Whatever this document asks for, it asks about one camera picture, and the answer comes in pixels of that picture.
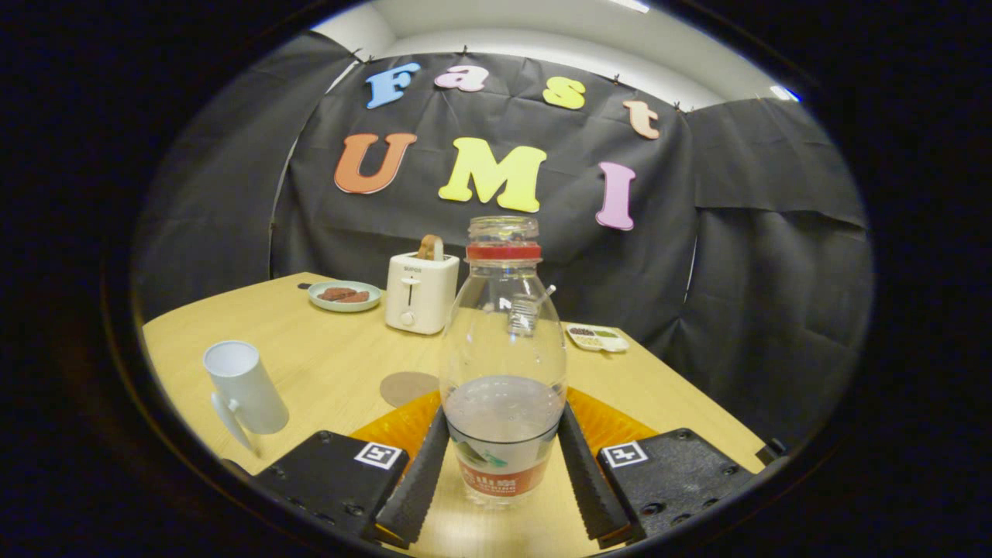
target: small plate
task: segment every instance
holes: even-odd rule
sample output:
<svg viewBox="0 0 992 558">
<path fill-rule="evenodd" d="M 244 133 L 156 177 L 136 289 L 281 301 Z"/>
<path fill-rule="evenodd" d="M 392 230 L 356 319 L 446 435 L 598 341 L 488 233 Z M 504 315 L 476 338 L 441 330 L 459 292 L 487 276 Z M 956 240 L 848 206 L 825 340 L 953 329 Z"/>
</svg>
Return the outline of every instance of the small plate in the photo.
<svg viewBox="0 0 992 558">
<path fill-rule="evenodd" d="M 332 287 L 354 289 L 359 293 L 367 292 L 369 294 L 369 300 L 365 302 L 329 302 L 316 297 Z M 375 308 L 382 299 L 382 291 L 378 287 L 373 287 L 368 283 L 359 283 L 358 281 L 324 281 L 323 283 L 314 283 L 307 289 L 307 293 L 310 294 L 310 301 L 315 306 L 330 310 L 331 312 L 361 312 Z"/>
<path fill-rule="evenodd" d="M 623 352 L 630 348 L 627 340 L 613 328 L 589 326 L 587 324 L 568 324 L 564 328 L 568 336 L 581 349 L 605 350 L 607 352 Z"/>
</svg>

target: table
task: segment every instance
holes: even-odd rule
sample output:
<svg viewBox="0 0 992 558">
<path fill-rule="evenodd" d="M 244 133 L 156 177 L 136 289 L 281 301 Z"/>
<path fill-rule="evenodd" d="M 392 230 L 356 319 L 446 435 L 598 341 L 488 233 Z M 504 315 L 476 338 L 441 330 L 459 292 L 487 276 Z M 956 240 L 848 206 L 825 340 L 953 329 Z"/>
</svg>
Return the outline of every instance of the table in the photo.
<svg viewBox="0 0 992 558">
<path fill-rule="evenodd" d="M 266 281 L 177 308 L 144 327 L 152 368 L 176 411 L 212 452 L 252 475 L 317 430 L 349 434 L 393 410 L 379 395 L 379 383 L 389 374 L 437 374 L 440 334 L 421 336 L 387 327 L 384 304 L 354 314 L 322 310 L 297 287 L 327 280 L 299 273 Z M 622 353 L 586 351 L 566 341 L 569 385 L 658 432 L 690 428 L 751 473 L 761 471 L 755 453 L 764 443 L 757 436 L 622 335 L 631 345 Z M 290 409 L 282 431 L 264 436 L 246 432 L 258 456 L 234 440 L 210 406 L 213 386 L 202 366 L 203 352 L 230 339 L 258 348 Z M 595 541 L 586 538 L 558 444 L 544 481 L 517 509 L 479 511 L 463 490 L 449 448 L 420 540 L 409 551 L 394 550 L 427 557 L 599 552 Z"/>
</svg>

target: white ceiling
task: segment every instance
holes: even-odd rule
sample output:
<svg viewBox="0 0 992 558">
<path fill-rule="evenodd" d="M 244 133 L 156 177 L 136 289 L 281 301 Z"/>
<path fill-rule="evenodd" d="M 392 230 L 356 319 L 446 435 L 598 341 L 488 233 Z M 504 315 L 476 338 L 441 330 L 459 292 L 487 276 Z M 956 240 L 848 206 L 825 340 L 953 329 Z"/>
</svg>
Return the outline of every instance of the white ceiling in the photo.
<svg viewBox="0 0 992 558">
<path fill-rule="evenodd" d="M 398 39 L 459 29 L 540 31 L 596 43 L 674 70 L 725 99 L 774 96 L 754 65 L 681 21 L 607 0 L 374 0 Z"/>
</svg>

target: water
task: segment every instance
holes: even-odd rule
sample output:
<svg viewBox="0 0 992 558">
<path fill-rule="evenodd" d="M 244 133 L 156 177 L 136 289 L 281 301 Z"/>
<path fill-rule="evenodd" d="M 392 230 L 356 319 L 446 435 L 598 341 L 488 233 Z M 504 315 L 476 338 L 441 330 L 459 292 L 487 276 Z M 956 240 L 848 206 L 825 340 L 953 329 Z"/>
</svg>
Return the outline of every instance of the water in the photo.
<svg viewBox="0 0 992 558">
<path fill-rule="evenodd" d="M 444 414 L 468 498 L 489 509 L 527 499 L 544 476 L 563 407 L 561 386 L 520 376 L 483 376 L 456 388 Z"/>
<path fill-rule="evenodd" d="M 444 414 L 456 429 L 486 442 L 522 442 L 558 423 L 564 397 L 559 390 L 530 378 L 483 376 L 456 388 Z"/>
</svg>

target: foam letter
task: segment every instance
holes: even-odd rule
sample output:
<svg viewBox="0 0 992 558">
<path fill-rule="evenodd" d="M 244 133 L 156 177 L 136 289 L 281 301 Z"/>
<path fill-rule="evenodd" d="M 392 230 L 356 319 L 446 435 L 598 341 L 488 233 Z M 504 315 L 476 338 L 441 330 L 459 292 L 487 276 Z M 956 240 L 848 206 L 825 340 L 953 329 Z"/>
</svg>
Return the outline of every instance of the foam letter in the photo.
<svg viewBox="0 0 992 558">
<path fill-rule="evenodd" d="M 548 79 L 548 88 L 545 89 L 544 95 L 547 104 L 575 110 L 585 104 L 583 93 L 585 93 L 585 85 L 581 81 L 556 75 Z"/>
<path fill-rule="evenodd" d="M 417 71 L 420 68 L 421 65 L 411 62 L 399 68 L 393 68 L 392 70 L 386 70 L 382 73 L 369 76 L 365 82 L 372 84 L 372 100 L 366 106 L 375 108 L 402 97 L 403 92 L 397 89 L 397 87 L 406 87 L 409 85 L 412 79 L 410 72 Z"/>
<path fill-rule="evenodd" d="M 634 171 L 616 163 L 600 163 L 599 168 L 606 175 L 606 187 L 603 192 L 603 209 L 596 214 L 596 222 L 620 230 L 634 228 L 634 219 L 628 214 L 630 181 L 636 176 Z"/>
<path fill-rule="evenodd" d="M 630 109 L 630 125 L 634 130 L 648 139 L 658 139 L 658 130 L 651 128 L 651 121 L 658 120 L 658 113 L 648 109 L 648 103 L 643 100 L 625 100 L 623 105 Z"/>
<path fill-rule="evenodd" d="M 373 143 L 379 141 L 375 134 L 355 134 L 344 138 L 344 153 L 337 161 L 334 171 L 334 183 L 338 188 L 350 194 L 372 194 L 386 188 L 396 178 L 396 171 L 403 161 L 407 146 L 417 141 L 414 134 L 389 134 L 386 143 L 389 149 L 383 158 L 379 172 L 371 177 L 363 177 L 358 170 L 361 168 L 365 152 Z"/>
<path fill-rule="evenodd" d="M 462 91 L 478 91 L 482 89 L 482 81 L 489 75 L 489 70 L 478 66 L 455 66 L 447 69 L 434 80 L 438 87 L 451 89 L 458 87 Z"/>
<path fill-rule="evenodd" d="M 468 202 L 472 191 L 468 180 L 475 182 L 475 193 L 484 204 L 506 183 L 503 194 L 496 199 L 499 207 L 537 212 L 541 208 L 536 197 L 538 168 L 548 159 L 548 154 L 535 147 L 514 148 L 503 161 L 496 163 L 489 143 L 478 138 L 458 138 L 454 140 L 458 148 L 458 158 L 454 160 L 451 178 L 437 191 L 445 200 Z"/>
</svg>

